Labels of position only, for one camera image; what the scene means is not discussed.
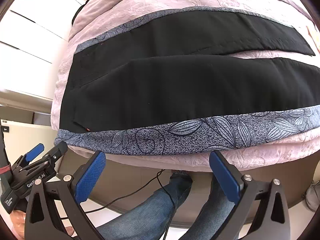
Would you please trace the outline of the person's left hand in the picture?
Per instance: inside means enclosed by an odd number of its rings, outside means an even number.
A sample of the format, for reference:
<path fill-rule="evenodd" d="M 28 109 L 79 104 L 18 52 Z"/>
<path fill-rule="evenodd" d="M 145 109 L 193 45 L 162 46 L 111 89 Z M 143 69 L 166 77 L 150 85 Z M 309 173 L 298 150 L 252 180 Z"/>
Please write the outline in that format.
<path fill-rule="evenodd" d="M 13 210 L 10 214 L 12 231 L 17 239 L 24 239 L 25 215 L 21 210 Z"/>

